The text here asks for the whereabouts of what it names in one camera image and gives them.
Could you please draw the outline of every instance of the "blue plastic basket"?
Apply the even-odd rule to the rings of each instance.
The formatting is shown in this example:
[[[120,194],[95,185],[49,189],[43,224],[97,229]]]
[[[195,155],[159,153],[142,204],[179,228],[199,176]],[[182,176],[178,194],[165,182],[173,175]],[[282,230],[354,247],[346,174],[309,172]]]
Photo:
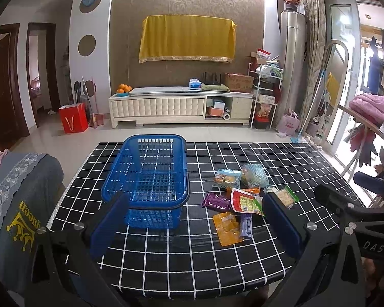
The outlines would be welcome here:
[[[175,228],[189,198],[186,141],[178,135],[127,138],[114,160],[101,196],[129,197],[125,223],[131,227]]]

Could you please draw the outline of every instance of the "black and white checkered tablecloth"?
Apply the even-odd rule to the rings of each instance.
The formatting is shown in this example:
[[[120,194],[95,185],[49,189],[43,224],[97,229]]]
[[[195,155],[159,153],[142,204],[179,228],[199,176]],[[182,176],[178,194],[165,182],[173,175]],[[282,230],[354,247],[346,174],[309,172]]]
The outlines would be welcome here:
[[[85,221],[101,207],[101,187],[122,144],[100,143],[88,156],[54,211],[49,222],[52,231]],[[187,162],[191,196],[182,208],[179,227],[157,230],[123,224],[111,247],[97,260],[118,290],[147,297],[210,298],[254,289],[285,276],[293,259],[261,216],[253,215],[253,241],[220,245],[212,220],[217,212],[201,207],[218,169],[263,164],[271,185],[279,189],[288,185],[299,197],[291,211],[326,229],[336,229],[336,218],[314,200],[314,187],[325,183],[360,202],[309,144],[188,143]]]

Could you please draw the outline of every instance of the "glass door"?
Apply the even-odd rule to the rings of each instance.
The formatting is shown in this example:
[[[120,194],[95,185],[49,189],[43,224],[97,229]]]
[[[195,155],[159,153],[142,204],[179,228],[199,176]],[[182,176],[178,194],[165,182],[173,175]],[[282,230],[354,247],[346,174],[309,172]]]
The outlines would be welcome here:
[[[357,81],[360,68],[360,20],[355,0],[326,0],[327,37],[326,40],[340,40],[348,49],[348,73],[340,98],[340,105],[347,106],[357,92]],[[335,154],[346,131],[350,116],[338,109],[328,134],[328,150]],[[351,158],[340,158],[347,164]]]

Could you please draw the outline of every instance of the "orange food package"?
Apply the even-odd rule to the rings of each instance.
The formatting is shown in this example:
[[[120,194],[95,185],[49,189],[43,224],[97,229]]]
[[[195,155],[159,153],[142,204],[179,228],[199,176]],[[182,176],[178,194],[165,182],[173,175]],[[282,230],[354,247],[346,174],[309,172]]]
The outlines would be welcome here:
[[[246,188],[242,189],[244,192],[251,193],[253,196],[259,196],[260,195],[260,189],[259,188]],[[232,188],[228,187],[226,189],[226,198],[230,199],[232,196]]]
[[[242,242],[239,237],[239,223],[236,221],[234,214],[225,212],[213,216],[213,222],[218,233],[220,244],[223,247]]]

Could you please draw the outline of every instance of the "wall-mounted yellow cloth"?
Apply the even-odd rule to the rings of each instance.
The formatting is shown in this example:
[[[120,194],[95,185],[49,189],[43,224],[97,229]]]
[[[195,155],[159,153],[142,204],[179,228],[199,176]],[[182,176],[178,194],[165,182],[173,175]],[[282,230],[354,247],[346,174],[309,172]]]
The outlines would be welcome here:
[[[205,60],[232,62],[236,24],[195,15],[148,16],[142,22],[139,62]]]

